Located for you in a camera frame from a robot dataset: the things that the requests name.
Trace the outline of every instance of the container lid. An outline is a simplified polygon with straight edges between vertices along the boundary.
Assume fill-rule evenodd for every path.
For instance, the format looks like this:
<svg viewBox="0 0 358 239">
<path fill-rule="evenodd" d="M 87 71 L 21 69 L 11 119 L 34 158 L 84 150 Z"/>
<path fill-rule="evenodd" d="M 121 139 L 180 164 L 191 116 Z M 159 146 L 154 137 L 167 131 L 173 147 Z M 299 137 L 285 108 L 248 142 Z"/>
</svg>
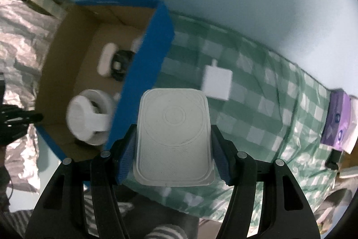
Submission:
<svg viewBox="0 0 358 239">
<path fill-rule="evenodd" d="M 213 182 L 206 96 L 196 89 L 157 88 L 142 96 L 133 172 L 143 185 L 194 186 Z"/>
</svg>

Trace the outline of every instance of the aluminum foil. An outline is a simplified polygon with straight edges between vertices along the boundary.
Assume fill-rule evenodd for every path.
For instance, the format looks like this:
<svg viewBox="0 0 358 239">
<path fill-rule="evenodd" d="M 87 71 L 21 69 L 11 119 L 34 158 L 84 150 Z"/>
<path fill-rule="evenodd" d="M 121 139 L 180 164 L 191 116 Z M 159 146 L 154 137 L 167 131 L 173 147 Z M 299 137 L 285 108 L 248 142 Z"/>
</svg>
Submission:
<svg viewBox="0 0 358 239">
<path fill-rule="evenodd" d="M 27 110 L 35 107 L 36 93 L 53 36 L 60 20 L 30 9 L 21 0 L 0 0 L 0 71 L 4 72 L 4 103 Z M 15 189 L 40 188 L 37 134 L 33 124 L 27 135 L 6 148 L 5 166 Z"/>
</svg>

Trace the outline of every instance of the silver bolt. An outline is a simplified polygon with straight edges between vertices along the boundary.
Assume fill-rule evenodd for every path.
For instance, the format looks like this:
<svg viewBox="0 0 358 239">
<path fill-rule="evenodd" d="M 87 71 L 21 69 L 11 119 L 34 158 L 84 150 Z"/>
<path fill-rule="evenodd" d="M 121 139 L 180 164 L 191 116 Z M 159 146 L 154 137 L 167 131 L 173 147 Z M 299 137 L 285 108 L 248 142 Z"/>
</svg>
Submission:
<svg viewBox="0 0 358 239">
<path fill-rule="evenodd" d="M 276 164 L 278 165 L 278 166 L 284 166 L 285 165 L 285 162 L 283 161 L 283 160 L 281 160 L 281 159 L 276 159 Z"/>
<path fill-rule="evenodd" d="M 239 158 L 244 159 L 244 158 L 247 157 L 247 153 L 244 152 L 244 151 L 239 151 L 239 152 L 237 153 L 237 156 L 238 156 Z"/>
<path fill-rule="evenodd" d="M 68 165 L 68 164 L 70 164 L 71 162 L 72 162 L 72 159 L 69 158 L 69 157 L 67 157 L 67 158 L 65 158 L 65 159 L 62 160 L 62 163 L 63 163 L 64 165 Z"/>
<path fill-rule="evenodd" d="M 101 157 L 106 158 L 111 154 L 109 150 L 104 150 L 101 152 Z"/>
</svg>

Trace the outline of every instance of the green checkered tablecloth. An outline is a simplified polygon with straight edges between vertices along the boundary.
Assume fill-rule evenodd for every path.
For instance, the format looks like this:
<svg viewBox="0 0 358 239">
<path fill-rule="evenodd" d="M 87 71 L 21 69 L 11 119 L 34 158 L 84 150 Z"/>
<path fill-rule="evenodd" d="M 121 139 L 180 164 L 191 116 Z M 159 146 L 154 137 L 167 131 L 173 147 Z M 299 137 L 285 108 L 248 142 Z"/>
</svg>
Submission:
<svg viewBox="0 0 358 239">
<path fill-rule="evenodd" d="M 325 168 L 330 151 L 320 145 L 330 92 L 297 65 L 233 30 L 171 16 L 175 39 L 155 87 L 200 89 L 204 67 L 212 59 L 232 70 L 230 100 L 208 98 L 211 123 L 253 158 L 286 161 L 316 209 L 336 175 Z M 217 170 L 208 186 L 148 187 L 132 173 L 125 184 L 165 206 L 217 221 L 223 220 L 232 193 Z M 258 184 L 251 231 L 258 227 L 262 188 Z"/>
</svg>

